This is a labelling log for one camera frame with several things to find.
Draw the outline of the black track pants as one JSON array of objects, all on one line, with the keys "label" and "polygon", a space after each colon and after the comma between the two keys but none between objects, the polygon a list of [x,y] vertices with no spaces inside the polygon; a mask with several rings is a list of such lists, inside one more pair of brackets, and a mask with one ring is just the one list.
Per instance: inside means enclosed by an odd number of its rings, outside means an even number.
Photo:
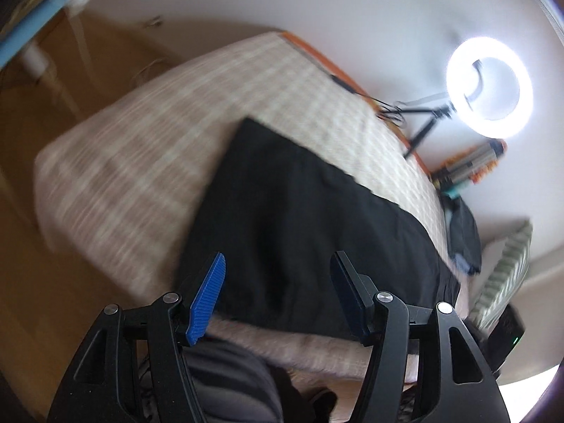
[{"label": "black track pants", "polygon": [[222,253],[220,315],[262,329],[349,340],[330,277],[339,250],[404,303],[457,300],[457,278],[414,216],[246,118],[207,187],[175,281],[183,283]]}]

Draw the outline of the green striped white pillow cover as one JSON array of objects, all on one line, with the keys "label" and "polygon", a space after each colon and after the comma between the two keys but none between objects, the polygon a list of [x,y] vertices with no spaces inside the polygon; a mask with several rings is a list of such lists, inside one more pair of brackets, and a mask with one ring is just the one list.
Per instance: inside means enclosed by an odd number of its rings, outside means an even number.
[{"label": "green striped white pillow cover", "polygon": [[481,272],[470,279],[468,291],[468,319],[483,333],[493,330],[528,276],[532,238],[533,224],[526,221],[484,248]]}]

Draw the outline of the dark grey folded pants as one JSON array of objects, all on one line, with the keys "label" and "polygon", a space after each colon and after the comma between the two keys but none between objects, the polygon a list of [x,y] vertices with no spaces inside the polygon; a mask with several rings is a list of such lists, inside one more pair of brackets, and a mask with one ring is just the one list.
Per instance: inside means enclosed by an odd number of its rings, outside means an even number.
[{"label": "dark grey folded pants", "polygon": [[482,246],[474,217],[462,198],[441,196],[443,213],[446,219],[446,238],[448,256],[462,254],[466,260],[482,267]]}]

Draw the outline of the light blue chair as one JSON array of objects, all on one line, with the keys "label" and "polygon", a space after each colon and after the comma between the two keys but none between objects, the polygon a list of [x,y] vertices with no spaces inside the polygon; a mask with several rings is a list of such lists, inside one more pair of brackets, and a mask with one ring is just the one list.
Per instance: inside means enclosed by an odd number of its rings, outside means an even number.
[{"label": "light blue chair", "polygon": [[0,42],[0,69],[21,51],[24,46],[66,5],[69,0],[43,0],[31,10]]}]

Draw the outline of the black mini tripod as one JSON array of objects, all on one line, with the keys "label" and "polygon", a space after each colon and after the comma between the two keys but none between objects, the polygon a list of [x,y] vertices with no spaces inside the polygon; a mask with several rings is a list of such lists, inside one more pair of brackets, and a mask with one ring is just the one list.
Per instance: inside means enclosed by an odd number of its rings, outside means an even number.
[{"label": "black mini tripod", "polygon": [[454,108],[451,103],[440,107],[417,107],[417,108],[397,108],[394,113],[399,116],[403,115],[424,115],[428,114],[429,118],[423,127],[411,137],[408,143],[408,149],[404,153],[405,159],[410,158],[415,151],[419,148],[421,143],[427,138],[431,131],[442,119],[450,119],[454,113]]}]

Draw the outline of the black phone holder clip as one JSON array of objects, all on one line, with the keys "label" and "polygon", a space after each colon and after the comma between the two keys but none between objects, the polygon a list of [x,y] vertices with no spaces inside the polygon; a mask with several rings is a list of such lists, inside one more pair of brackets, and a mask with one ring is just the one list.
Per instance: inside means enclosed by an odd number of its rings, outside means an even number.
[{"label": "black phone holder clip", "polygon": [[475,60],[466,69],[465,98],[468,102],[475,101],[483,91],[482,62]]}]

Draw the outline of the black electronic device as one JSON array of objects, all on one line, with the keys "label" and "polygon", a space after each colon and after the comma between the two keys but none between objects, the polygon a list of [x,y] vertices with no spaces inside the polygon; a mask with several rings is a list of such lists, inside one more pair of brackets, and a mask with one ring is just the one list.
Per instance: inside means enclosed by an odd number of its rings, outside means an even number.
[{"label": "black electronic device", "polygon": [[512,305],[507,305],[490,333],[479,330],[468,318],[464,323],[489,364],[494,377],[498,378],[502,366],[525,333],[525,326],[517,310]]}]

